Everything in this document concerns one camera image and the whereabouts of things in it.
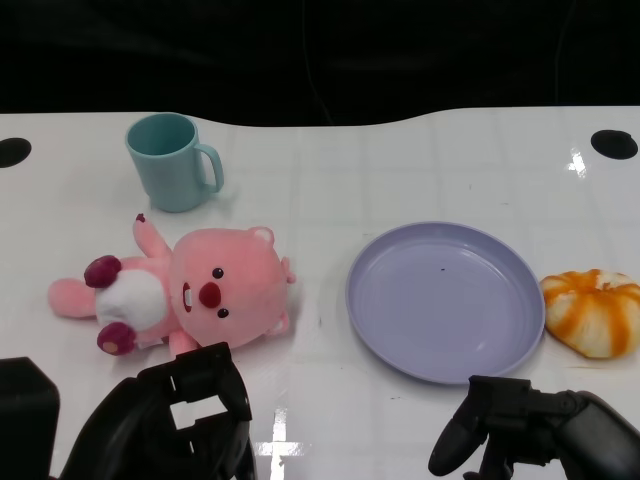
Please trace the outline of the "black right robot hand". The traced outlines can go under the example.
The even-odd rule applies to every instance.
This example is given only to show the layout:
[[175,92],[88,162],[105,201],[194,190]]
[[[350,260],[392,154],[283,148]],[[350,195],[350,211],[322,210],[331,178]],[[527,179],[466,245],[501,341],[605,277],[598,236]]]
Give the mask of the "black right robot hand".
[[569,479],[636,479],[639,432],[587,391],[544,393],[522,379],[473,376],[438,438],[428,469],[457,470],[479,448],[480,468],[466,479],[510,479],[518,463],[559,460]]

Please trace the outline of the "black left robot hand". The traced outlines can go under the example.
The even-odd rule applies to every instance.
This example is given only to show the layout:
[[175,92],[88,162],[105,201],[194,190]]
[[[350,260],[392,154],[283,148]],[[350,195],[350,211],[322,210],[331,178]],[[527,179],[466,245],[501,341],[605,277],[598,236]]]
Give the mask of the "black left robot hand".
[[[217,398],[224,409],[178,428],[171,408]],[[244,381],[227,343],[178,355],[121,381],[80,431],[64,479],[254,479]]]

